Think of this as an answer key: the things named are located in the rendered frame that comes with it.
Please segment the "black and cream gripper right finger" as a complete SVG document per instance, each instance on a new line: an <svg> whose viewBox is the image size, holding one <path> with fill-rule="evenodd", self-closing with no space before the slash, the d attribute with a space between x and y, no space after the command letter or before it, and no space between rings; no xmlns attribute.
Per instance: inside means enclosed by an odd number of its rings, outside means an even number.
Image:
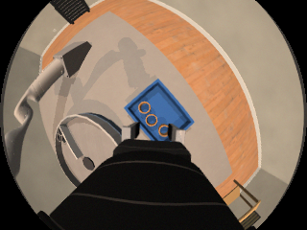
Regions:
<svg viewBox="0 0 307 230"><path fill-rule="evenodd" d="M180 129L173 124L168 124L168 137L170 141L178 141L183 144L185 140L185 129Z"/></svg>

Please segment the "blue plastic tray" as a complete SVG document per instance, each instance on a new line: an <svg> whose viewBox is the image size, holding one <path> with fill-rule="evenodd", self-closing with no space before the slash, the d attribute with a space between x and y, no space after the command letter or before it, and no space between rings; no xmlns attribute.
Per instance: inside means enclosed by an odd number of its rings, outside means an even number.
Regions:
<svg viewBox="0 0 307 230"><path fill-rule="evenodd" d="M142 102L150 104L151 111L149 113L144 114L139 111L138 106ZM158 127L161 124L174 124L176 127L186 130L195 123L184 107L159 79L137 95L124 109L135 122L140 122L140 128L151 140L155 141L170 141L168 136L160 136ZM155 126L146 124L146 117L150 114L154 114L157 118ZM155 116L150 115L148 117L150 124L155 123Z"/></svg>

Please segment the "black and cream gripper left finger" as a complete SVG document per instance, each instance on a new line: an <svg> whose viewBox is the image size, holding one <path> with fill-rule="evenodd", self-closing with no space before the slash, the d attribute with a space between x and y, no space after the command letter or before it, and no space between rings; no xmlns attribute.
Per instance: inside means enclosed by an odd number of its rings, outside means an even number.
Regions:
<svg viewBox="0 0 307 230"><path fill-rule="evenodd" d="M129 126L122 126L122 142L126 139L136 139L140 134L140 122L135 122Z"/></svg>

